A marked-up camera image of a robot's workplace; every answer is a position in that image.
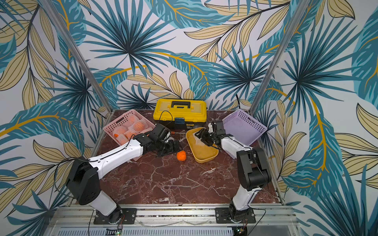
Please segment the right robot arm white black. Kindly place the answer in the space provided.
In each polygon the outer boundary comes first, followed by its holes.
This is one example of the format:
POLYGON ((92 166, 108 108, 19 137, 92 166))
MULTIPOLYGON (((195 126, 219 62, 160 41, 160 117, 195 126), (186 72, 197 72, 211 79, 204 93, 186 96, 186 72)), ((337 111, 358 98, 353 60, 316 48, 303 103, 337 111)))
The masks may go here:
POLYGON ((208 147, 221 149, 237 161, 238 180, 240 183, 236 195, 232 198, 227 217, 240 222, 251 214, 250 203, 271 181, 265 155, 262 150, 254 149, 227 134, 222 121, 214 121, 208 128, 201 128, 195 137, 208 147))

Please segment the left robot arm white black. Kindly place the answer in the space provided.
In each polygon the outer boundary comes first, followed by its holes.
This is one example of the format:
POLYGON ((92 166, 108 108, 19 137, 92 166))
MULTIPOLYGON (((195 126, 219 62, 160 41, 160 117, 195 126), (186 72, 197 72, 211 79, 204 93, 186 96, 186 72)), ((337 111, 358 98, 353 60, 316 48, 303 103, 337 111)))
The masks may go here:
POLYGON ((151 131, 133 135, 126 144, 104 154, 74 160, 66 187, 80 205, 88 205, 103 216, 120 218, 121 208, 100 186, 100 180, 124 163, 149 152, 158 157, 182 151, 171 131, 157 124, 151 131))

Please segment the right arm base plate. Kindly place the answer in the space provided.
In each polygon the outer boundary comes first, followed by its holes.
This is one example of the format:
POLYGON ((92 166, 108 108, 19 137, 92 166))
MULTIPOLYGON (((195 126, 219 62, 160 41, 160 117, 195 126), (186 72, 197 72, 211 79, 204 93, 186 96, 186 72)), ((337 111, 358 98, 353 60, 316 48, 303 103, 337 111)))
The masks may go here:
POLYGON ((231 207, 217 207, 215 208, 215 217, 217 224, 256 223, 255 214, 251 208, 239 211, 231 207))

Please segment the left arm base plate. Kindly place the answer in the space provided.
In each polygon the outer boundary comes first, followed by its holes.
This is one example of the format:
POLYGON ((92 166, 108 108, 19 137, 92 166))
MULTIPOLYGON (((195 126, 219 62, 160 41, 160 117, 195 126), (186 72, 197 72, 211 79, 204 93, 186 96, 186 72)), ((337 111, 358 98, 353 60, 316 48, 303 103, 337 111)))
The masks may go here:
POLYGON ((108 216, 96 210, 95 225, 133 225, 135 223, 136 208, 116 208, 108 216))

